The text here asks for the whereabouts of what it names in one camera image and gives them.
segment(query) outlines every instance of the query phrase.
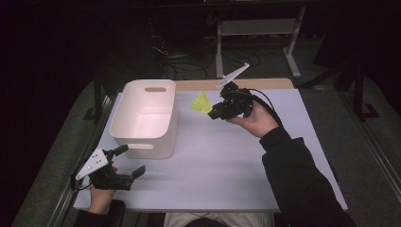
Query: black jacket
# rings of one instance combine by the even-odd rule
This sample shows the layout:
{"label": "black jacket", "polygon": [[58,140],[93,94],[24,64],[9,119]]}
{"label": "black jacket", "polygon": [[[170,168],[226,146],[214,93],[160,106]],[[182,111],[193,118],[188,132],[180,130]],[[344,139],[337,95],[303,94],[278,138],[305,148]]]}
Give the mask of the black jacket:
{"label": "black jacket", "polygon": [[356,226],[337,202],[331,184],[315,167],[303,138],[276,128],[260,139],[263,165],[274,197],[291,227]]}
{"label": "black jacket", "polygon": [[109,226],[109,215],[97,215],[79,210],[74,227],[106,227]]}

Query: person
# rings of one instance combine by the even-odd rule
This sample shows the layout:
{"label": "person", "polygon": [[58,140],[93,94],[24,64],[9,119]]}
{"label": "person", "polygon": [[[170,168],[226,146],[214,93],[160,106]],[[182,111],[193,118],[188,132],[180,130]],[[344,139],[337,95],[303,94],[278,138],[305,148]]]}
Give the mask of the person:
{"label": "person", "polygon": [[96,189],[93,185],[91,190],[91,205],[87,211],[78,210],[74,227],[106,227],[109,224],[110,204],[112,203],[115,190]]}
{"label": "person", "polygon": [[262,156],[266,175],[277,204],[291,227],[356,226],[342,210],[330,182],[316,168],[303,138],[292,139],[256,101],[249,117],[236,116],[227,122],[260,138],[259,143],[266,151]]}

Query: dark background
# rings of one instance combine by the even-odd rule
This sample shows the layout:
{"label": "dark background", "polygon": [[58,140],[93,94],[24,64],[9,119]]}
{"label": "dark background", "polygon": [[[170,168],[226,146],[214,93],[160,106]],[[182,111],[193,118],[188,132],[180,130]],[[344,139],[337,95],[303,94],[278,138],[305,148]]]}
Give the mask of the dark background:
{"label": "dark background", "polygon": [[[149,3],[144,2],[113,1],[123,7]],[[318,64],[334,67],[356,55],[366,76],[401,113],[399,58],[395,57],[400,53],[395,36],[396,22],[401,21],[399,4],[365,2],[340,9],[310,8],[302,32],[318,36],[327,32]],[[99,3],[106,2],[96,1],[95,6]],[[12,223],[65,117],[95,73],[108,94],[133,79],[157,79],[162,71],[157,64],[160,53],[151,48],[153,29],[170,38],[166,41],[171,51],[200,51],[193,46],[202,45],[203,36],[215,30],[214,20],[206,20],[209,12],[179,16],[167,11],[79,10],[93,5],[91,1],[0,3],[1,161],[5,164],[1,226]],[[230,16],[229,12],[218,15]],[[177,30],[183,32],[182,41],[174,38]]]}

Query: table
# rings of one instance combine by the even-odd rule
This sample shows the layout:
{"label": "table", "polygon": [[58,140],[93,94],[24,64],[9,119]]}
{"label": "table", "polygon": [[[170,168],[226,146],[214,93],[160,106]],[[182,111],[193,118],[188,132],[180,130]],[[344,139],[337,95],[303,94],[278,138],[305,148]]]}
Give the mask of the table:
{"label": "table", "polygon": [[[147,172],[135,180],[131,191],[115,194],[115,198],[124,201],[127,208],[141,212],[279,211],[264,172],[261,157],[265,151],[258,138],[237,125],[211,120],[207,114],[189,109],[199,90],[205,91],[212,103],[220,102],[219,91],[213,91],[217,82],[177,81],[176,101],[180,117],[176,147],[170,158],[129,159],[124,154],[114,157],[114,165],[120,174],[129,174],[139,166],[147,166]],[[304,137],[317,168],[332,184],[342,208],[347,209],[305,105],[290,80],[237,79],[235,82],[240,87],[280,88],[262,91],[270,98],[291,137]],[[108,132],[110,119],[99,148],[118,147]],[[89,190],[79,192],[74,207],[85,209],[89,204]]]}

